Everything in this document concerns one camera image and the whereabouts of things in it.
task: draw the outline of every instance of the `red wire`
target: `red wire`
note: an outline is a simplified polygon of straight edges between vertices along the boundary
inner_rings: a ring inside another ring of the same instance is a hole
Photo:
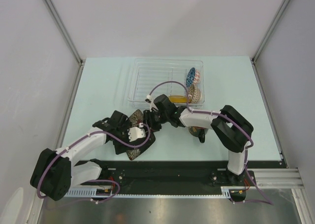
[[[246,179],[244,180],[244,183],[245,183],[246,186],[248,186],[248,188],[246,188],[245,191],[248,191],[250,189],[251,185]]]
[[[109,177],[109,180],[114,181],[114,178],[110,176],[110,177]]]

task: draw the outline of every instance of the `clear plastic tray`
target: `clear plastic tray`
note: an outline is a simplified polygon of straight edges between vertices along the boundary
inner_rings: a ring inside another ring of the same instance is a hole
[[[201,75],[200,82],[196,85],[201,91],[201,99],[198,103],[189,104],[190,107],[201,108],[205,102],[203,86],[203,62],[192,60],[170,60],[170,59],[136,59],[131,76],[128,101],[136,108],[148,108],[149,104],[145,102],[147,95],[151,90],[164,81],[175,80],[186,85],[186,77],[189,70],[195,67]],[[155,98],[161,94],[167,96],[185,96],[185,90],[182,86],[169,83],[158,87],[152,94]]]

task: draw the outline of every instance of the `aluminum frame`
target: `aluminum frame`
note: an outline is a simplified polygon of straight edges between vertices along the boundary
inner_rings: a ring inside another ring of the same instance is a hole
[[[55,21],[58,29],[60,30],[61,35],[63,36],[66,44],[70,48],[71,53],[73,54],[75,60],[80,65],[78,72],[77,72],[77,75],[76,75],[75,83],[74,83],[72,91],[71,91],[71,96],[70,96],[70,99],[68,102],[68,106],[66,109],[64,120],[63,120],[62,125],[61,125],[58,140],[56,143],[56,148],[59,148],[62,145],[63,138],[65,135],[65,130],[66,130],[69,118],[70,118],[70,113],[71,113],[72,106],[74,103],[75,95],[76,95],[76,92],[77,92],[77,89],[79,86],[79,82],[80,82],[80,78],[82,75],[82,71],[84,68],[84,61],[80,58],[79,53],[78,53],[78,51],[77,51],[77,49],[76,49],[76,47],[75,47],[75,45],[74,45],[74,43],[70,37],[68,31],[66,30],[52,0],[43,0],[43,1],[46,4],[47,9],[48,9],[49,13],[51,14],[53,20]],[[291,0],[283,0],[279,10],[276,13],[274,20],[272,21],[266,35],[264,36],[262,42],[260,43],[258,50],[255,53],[253,60],[252,60],[253,70],[255,72],[255,76],[256,76],[257,83],[258,83],[258,86],[260,89],[260,93],[263,97],[266,111],[267,111],[267,114],[268,114],[268,117],[269,117],[269,120],[271,123],[271,127],[272,127],[273,133],[275,135],[276,143],[277,143],[277,146],[278,146],[280,152],[282,150],[281,150],[281,146],[280,146],[279,137],[277,135],[275,125],[273,123],[272,115],[270,113],[270,109],[269,109],[269,106],[268,106],[268,103],[267,103],[267,100],[265,97],[265,93],[263,91],[263,87],[261,85],[261,81],[259,79],[259,75],[257,73],[256,66],[254,63],[257,61],[260,53],[262,52],[262,50],[266,46],[266,43],[268,42],[271,34],[273,33],[275,27],[277,26],[279,20],[283,16],[290,1]],[[314,214],[312,213],[311,209],[309,208],[310,204],[308,202],[306,192],[305,192],[305,189],[303,186],[303,182],[302,182],[302,179],[301,179],[300,174],[298,172],[298,169],[252,169],[252,170],[255,172],[257,184],[263,189],[292,189],[292,193],[294,195],[295,203],[296,203],[296,206],[298,208],[300,219],[301,219],[302,223],[306,223],[306,224],[314,223]],[[42,204],[43,204],[43,200],[37,198],[36,192],[34,192],[34,201],[33,201],[33,204],[31,206],[30,214],[29,214],[29,217],[27,220],[28,224],[36,224],[37,223]]]
[[[255,55],[253,56],[253,62],[255,63],[257,61],[257,59],[259,58],[262,50],[265,48],[269,38],[271,37],[272,33],[274,32],[275,28],[277,27],[281,17],[284,15],[289,3],[291,2],[291,0],[283,0],[274,19],[272,20],[267,33],[265,34],[265,36],[263,37],[262,41],[260,42],[260,45],[255,53]]]
[[[64,26],[64,23],[61,20],[61,17],[59,15],[58,11],[56,10],[52,0],[43,0],[43,2],[45,3],[49,13],[51,14],[51,17],[55,21],[57,28],[60,30],[60,34],[63,36],[63,39],[66,42],[66,44],[68,45],[71,53],[73,54],[73,57],[76,59],[78,64],[81,64],[82,60],[80,58],[80,55],[79,55],[79,53],[78,53],[70,35],[69,35],[69,32],[67,31],[66,27]]]

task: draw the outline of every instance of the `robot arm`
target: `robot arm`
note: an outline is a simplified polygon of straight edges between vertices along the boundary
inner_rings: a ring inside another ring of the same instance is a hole
[[[226,105],[218,113],[194,109],[190,112],[187,108],[176,107],[166,95],[160,95],[154,100],[154,105],[165,119],[174,127],[200,127],[213,129],[222,144],[228,149],[227,169],[232,175],[239,176],[244,172],[245,146],[248,139],[235,126],[230,125],[224,118],[217,114],[227,116],[240,126],[249,136],[253,126],[232,106]]]
[[[214,112],[194,109],[189,111],[186,107],[177,107],[170,102],[166,95],[160,95],[154,100],[154,108],[152,111],[145,110],[143,113],[143,121],[150,130],[159,131],[161,124],[169,122],[174,127],[201,127],[213,129],[219,137],[222,144],[229,150],[229,163],[227,166],[230,177],[241,176],[244,174],[245,161],[245,145],[248,139],[235,126],[230,126],[228,121],[222,117],[218,117]],[[241,127],[249,136],[251,136],[252,125],[240,115],[233,107],[225,106],[220,111],[220,115],[224,115],[233,120]],[[117,139],[107,136],[103,132],[107,132]],[[48,170],[40,187],[40,191],[57,201],[61,199],[70,187],[84,183],[89,180],[99,178],[102,168],[95,162],[87,162],[84,165],[75,166],[79,160],[92,150],[109,140],[113,141],[116,153],[123,149],[126,152],[124,142],[131,145],[139,145],[146,137],[146,132],[138,127],[131,127],[128,117],[118,111],[114,111],[111,118],[105,118],[93,124],[93,128],[87,133],[85,138],[77,141],[72,149],[66,147],[67,152],[60,155],[53,166]],[[148,146],[153,144],[155,137],[153,133],[146,139],[145,146],[139,147],[136,151],[141,154]],[[38,187],[42,174],[49,166],[50,162],[56,158],[65,148],[59,148],[56,151],[45,149],[39,156],[35,170],[31,177],[31,185]]]

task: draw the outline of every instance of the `metal floor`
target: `metal floor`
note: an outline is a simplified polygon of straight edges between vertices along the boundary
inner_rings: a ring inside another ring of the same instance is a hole
[[[39,224],[300,224],[290,189],[265,190],[275,206],[259,203],[232,205],[227,199],[114,198],[95,205],[88,201],[48,200]],[[255,190],[249,198],[261,199]]]

